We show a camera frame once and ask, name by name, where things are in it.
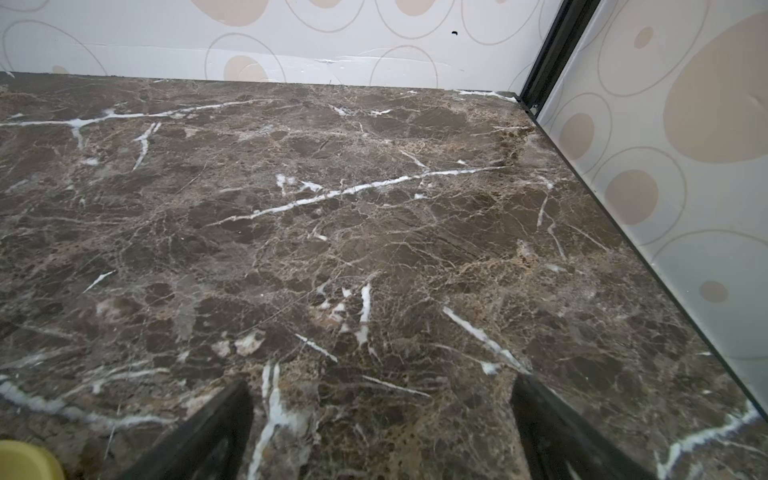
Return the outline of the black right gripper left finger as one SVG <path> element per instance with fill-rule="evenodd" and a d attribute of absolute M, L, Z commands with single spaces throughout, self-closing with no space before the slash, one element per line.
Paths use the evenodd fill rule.
<path fill-rule="evenodd" d="M 122 479 L 235 479 L 253 423 L 248 384 L 236 380 L 125 470 Z"/>

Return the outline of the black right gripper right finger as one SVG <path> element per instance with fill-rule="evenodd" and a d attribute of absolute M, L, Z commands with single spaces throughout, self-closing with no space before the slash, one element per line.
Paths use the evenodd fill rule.
<path fill-rule="evenodd" d="M 534 376 L 517 376 L 510 404 L 531 478 L 653 477 Z"/>

